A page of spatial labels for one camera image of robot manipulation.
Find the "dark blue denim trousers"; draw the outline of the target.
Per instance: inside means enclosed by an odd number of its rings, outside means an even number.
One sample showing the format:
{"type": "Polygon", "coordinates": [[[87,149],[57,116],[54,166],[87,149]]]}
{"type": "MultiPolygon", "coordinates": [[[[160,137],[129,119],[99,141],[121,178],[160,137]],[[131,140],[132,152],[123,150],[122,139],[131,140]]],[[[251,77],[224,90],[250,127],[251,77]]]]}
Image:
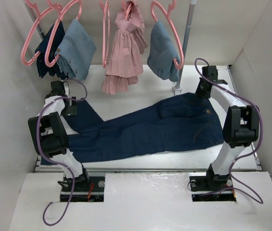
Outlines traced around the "dark blue denim trousers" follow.
{"type": "Polygon", "coordinates": [[[86,101],[65,121],[74,135],[70,150],[81,163],[121,160],[163,152],[202,150],[223,143],[219,117],[207,99],[173,96],[104,121],[86,101]]]}

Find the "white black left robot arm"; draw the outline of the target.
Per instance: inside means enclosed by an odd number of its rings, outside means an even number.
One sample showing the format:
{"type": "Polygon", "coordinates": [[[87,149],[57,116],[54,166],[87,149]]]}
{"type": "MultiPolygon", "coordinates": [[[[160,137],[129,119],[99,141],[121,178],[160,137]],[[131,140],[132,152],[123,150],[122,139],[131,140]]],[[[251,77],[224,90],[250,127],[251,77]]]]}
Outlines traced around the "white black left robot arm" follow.
{"type": "Polygon", "coordinates": [[[69,87],[65,81],[51,82],[51,92],[45,97],[42,111],[28,120],[28,126],[37,154],[59,165],[64,171],[64,181],[59,184],[65,188],[74,185],[79,191],[84,191],[89,187],[89,176],[69,149],[69,138],[62,116],[78,115],[77,103],[85,99],[77,100],[68,95],[69,87]]]}

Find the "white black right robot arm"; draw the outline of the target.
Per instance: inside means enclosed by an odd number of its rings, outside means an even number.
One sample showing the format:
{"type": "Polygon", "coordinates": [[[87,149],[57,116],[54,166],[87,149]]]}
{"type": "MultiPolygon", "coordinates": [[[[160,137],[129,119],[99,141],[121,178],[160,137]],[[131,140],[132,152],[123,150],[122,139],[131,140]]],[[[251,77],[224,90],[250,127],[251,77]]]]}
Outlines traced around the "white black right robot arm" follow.
{"type": "Polygon", "coordinates": [[[225,80],[218,79],[214,65],[202,68],[196,95],[203,99],[213,98],[226,112],[223,145],[201,179],[202,186],[217,190],[231,180],[230,172],[239,155],[258,139],[260,116],[255,106],[236,95],[225,80]]]}

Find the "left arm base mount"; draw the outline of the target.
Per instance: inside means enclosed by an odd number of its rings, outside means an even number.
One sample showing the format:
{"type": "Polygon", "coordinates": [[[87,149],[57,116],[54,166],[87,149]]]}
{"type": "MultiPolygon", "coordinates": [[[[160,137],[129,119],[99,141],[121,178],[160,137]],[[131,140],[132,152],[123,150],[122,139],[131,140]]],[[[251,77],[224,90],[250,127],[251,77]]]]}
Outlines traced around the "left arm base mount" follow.
{"type": "MultiPolygon", "coordinates": [[[[72,179],[57,181],[61,186],[60,201],[68,202],[72,189],[72,179]]],[[[104,202],[105,177],[90,176],[88,181],[75,179],[71,202],[104,202]]]]}

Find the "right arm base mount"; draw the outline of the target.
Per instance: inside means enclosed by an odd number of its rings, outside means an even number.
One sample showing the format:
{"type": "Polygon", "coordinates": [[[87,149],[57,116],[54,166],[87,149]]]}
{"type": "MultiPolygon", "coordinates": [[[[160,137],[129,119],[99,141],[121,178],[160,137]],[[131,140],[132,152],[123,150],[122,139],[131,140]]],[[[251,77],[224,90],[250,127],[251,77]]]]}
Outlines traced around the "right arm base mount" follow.
{"type": "Polygon", "coordinates": [[[236,202],[230,179],[210,180],[206,176],[191,175],[188,189],[193,202],[236,202]]]}

